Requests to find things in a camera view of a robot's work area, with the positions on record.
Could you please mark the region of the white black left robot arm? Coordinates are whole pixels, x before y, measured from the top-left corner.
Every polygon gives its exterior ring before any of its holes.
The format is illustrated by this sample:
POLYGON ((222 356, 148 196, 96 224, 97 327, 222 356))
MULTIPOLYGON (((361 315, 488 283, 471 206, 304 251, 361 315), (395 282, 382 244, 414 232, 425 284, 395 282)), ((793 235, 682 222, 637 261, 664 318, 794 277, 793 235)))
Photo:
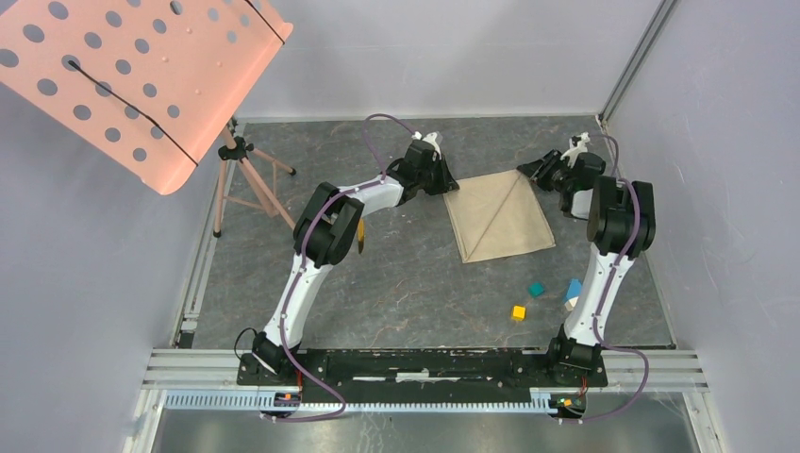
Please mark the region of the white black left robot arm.
POLYGON ((289 382, 296 372, 295 352, 322 283, 358 239, 364 217, 397 208, 419 191, 440 195, 458 184, 441 151, 442 135, 412 137, 406 155, 393 161, 385 174, 352 186, 323 182, 307 202, 292 236, 292 268, 275 313, 253 341, 252 354, 260 372, 273 384, 289 382))

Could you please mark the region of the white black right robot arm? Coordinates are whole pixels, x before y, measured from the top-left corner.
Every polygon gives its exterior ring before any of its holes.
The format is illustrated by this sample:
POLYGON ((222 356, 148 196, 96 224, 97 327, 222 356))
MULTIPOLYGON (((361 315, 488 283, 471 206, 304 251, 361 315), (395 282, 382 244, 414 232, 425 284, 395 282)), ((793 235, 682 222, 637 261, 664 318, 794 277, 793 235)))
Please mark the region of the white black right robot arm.
POLYGON ((575 307, 548 346, 544 370, 557 385, 599 367, 605 326, 624 277, 655 239, 653 185, 607 176, 606 161, 591 153, 558 150, 521 164, 517 171, 557 192, 562 213, 587 222, 590 260, 575 307))

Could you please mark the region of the beige cloth napkin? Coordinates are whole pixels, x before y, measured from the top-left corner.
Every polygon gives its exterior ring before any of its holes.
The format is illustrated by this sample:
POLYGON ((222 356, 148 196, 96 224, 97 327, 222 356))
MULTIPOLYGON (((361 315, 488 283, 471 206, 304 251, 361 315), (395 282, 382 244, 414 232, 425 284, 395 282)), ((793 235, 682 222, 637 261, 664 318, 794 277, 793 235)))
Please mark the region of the beige cloth napkin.
POLYGON ((458 185, 443 198, 462 262, 518 256, 556 245, 523 174, 509 170, 462 179, 458 185))

